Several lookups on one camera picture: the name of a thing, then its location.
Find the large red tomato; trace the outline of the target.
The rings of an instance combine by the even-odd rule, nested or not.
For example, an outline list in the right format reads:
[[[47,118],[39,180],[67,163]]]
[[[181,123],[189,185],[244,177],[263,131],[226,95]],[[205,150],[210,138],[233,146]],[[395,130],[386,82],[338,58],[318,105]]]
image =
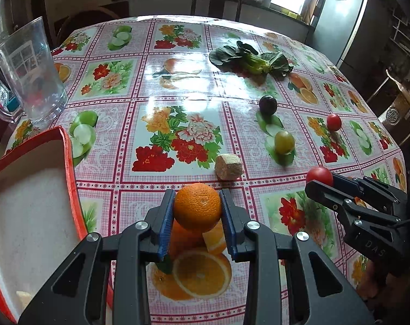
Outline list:
[[[313,167],[306,175],[306,183],[316,180],[327,186],[333,186],[333,175],[325,167]]]

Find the orange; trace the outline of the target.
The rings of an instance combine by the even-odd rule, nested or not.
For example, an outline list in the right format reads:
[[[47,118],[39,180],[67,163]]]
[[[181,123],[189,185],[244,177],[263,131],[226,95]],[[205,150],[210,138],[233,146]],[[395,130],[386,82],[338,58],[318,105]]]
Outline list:
[[[187,185],[176,193],[173,215],[186,230],[206,233],[218,223],[221,213],[219,193],[204,183]]]

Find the green plum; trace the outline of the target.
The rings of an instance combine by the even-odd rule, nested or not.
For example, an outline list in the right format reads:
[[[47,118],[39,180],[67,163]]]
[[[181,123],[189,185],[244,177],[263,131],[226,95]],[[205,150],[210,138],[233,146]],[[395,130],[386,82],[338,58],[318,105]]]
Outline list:
[[[288,155],[295,148],[293,135],[288,131],[279,131],[274,137],[275,152],[278,155]]]

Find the small red tomato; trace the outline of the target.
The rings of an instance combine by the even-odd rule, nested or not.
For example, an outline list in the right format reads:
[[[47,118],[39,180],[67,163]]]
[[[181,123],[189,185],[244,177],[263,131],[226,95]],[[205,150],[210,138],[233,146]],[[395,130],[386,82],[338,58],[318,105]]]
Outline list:
[[[330,132],[339,131],[342,127],[342,120],[336,114],[330,114],[326,118],[326,127]]]

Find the small corn piece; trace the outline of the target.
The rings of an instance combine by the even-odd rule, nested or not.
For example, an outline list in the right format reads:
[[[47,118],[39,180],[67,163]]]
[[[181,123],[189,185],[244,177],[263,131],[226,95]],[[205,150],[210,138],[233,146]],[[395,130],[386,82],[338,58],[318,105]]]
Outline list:
[[[235,154],[224,153],[216,157],[214,170],[221,180],[237,180],[243,174],[242,161]]]

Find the dark plum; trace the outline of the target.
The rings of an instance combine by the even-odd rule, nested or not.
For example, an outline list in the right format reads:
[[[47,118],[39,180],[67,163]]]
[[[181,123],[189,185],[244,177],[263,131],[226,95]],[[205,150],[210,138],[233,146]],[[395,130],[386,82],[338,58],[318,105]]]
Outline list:
[[[264,95],[259,102],[260,112],[265,116],[272,116],[277,110],[277,101],[271,95]]]

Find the wooden chair right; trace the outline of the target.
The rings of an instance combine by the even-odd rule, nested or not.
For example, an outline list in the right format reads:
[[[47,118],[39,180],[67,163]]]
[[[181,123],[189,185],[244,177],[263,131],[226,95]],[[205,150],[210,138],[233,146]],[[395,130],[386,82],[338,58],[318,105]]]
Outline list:
[[[410,140],[410,89],[397,79],[390,67],[385,73],[386,78],[366,102],[370,106],[380,102],[388,104],[378,119],[398,146],[402,147]]]

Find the red white tray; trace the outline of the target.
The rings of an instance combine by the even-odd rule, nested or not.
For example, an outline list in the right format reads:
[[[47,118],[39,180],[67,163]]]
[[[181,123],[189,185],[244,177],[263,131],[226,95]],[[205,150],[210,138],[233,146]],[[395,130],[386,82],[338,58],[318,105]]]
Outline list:
[[[0,311],[17,322],[16,295],[34,296],[89,232],[104,235],[109,194],[76,186],[62,127],[33,136],[0,159]]]

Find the floral plastic tablecloth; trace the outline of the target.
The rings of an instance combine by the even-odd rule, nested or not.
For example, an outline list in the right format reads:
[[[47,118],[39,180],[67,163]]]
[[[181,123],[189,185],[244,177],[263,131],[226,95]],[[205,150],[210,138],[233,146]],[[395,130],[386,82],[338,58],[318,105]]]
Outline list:
[[[250,44],[282,52],[285,77],[221,70],[209,53]],[[73,142],[78,188],[107,193],[103,236],[142,219],[165,190],[191,183],[230,188],[251,218],[292,236],[304,231],[350,284],[367,258],[344,241],[334,212],[303,190],[321,165],[350,178],[368,176],[406,188],[397,143],[349,80],[324,55],[289,37],[192,16],[129,18],[71,34],[53,52],[68,104],[56,121]],[[264,95],[276,112],[260,112]],[[342,120],[330,132],[326,118]],[[288,155],[275,152],[279,131],[293,135]],[[221,180],[218,155],[237,155],[243,174]]]

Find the green leafy vegetable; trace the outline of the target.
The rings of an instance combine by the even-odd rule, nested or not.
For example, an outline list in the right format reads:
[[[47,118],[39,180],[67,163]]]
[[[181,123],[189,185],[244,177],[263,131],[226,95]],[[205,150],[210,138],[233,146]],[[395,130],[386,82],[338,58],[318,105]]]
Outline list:
[[[285,55],[278,52],[259,53],[252,45],[237,41],[223,45],[209,53],[209,61],[221,70],[246,73],[253,76],[285,77],[293,66]]]

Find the silver refrigerator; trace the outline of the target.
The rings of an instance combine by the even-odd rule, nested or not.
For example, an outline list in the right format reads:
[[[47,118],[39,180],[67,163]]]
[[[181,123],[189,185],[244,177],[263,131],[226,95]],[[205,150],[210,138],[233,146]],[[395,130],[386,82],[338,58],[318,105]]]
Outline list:
[[[339,67],[354,42],[368,0],[325,0],[309,45]]]

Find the clear glass mug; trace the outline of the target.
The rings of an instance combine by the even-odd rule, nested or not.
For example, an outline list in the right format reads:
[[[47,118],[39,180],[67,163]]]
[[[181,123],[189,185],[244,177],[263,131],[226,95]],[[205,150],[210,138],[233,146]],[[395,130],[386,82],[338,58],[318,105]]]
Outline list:
[[[44,128],[65,109],[68,96],[54,66],[41,17],[0,43],[0,70],[18,101],[13,112],[0,105],[1,120],[17,122],[25,115]]]

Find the round dark chair back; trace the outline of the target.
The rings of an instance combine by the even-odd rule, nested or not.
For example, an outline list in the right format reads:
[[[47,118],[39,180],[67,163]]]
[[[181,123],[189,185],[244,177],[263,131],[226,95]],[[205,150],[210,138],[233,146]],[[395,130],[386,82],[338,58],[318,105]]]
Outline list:
[[[60,46],[75,30],[119,18],[118,14],[105,7],[96,7],[72,14],[55,23],[59,27],[56,33],[56,44]]]

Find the wooden wall shelf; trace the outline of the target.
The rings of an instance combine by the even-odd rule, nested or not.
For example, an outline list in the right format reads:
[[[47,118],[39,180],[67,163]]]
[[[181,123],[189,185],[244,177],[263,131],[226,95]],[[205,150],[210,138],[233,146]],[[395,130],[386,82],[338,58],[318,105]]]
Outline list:
[[[410,22],[399,6],[392,10],[392,25],[390,39],[410,58]]]

